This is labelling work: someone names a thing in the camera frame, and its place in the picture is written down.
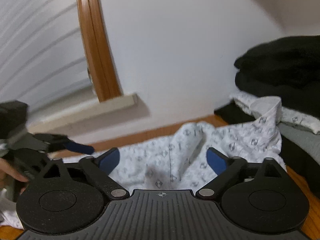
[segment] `white wall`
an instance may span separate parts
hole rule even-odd
[[[121,87],[140,101],[57,132],[88,143],[213,114],[234,60],[283,35],[273,1],[101,0]]]
[[[286,35],[320,35],[320,0],[276,0]]]
[[[34,110],[91,85],[76,0],[0,4],[0,102]]]

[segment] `black folded garment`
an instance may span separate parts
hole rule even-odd
[[[254,117],[244,113],[234,102],[215,110],[216,115],[229,124],[253,122]],[[304,150],[286,137],[282,136],[282,147],[280,156],[284,163],[292,168],[296,173],[306,178],[310,190],[320,198],[320,166]]]
[[[239,71],[235,83],[240,90],[257,97],[279,96],[283,106],[320,118],[320,82],[311,82],[303,89],[288,85],[274,86]]]
[[[267,84],[302,88],[320,80],[320,36],[285,37],[260,44],[239,57],[235,67]]]

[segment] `white slatted blind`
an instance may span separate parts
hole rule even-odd
[[[0,0],[0,101],[35,110],[90,86],[76,0]]]

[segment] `wooden window frame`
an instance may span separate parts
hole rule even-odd
[[[79,23],[92,82],[100,102],[121,91],[105,32],[99,0],[77,0]]]

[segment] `white patterned fabric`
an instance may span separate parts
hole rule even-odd
[[[236,92],[232,93],[229,98],[234,100],[234,102],[246,113],[254,116],[252,111],[249,109],[250,105],[254,103],[258,97],[251,95],[246,92]],[[300,130],[311,131],[314,134],[320,134],[320,120],[308,115],[300,113],[296,110],[292,110],[286,107],[282,107],[282,117],[281,122],[287,125],[293,126],[294,128]]]
[[[206,152],[214,147],[223,154],[261,163],[272,157],[285,169],[279,153],[281,136],[276,127],[281,100],[267,98],[268,111],[256,121],[215,128],[206,122],[186,123],[173,136],[155,138],[119,148],[120,163],[109,175],[130,193],[134,189],[192,189],[196,192],[217,175],[208,166]],[[65,158],[76,162],[81,157]]]

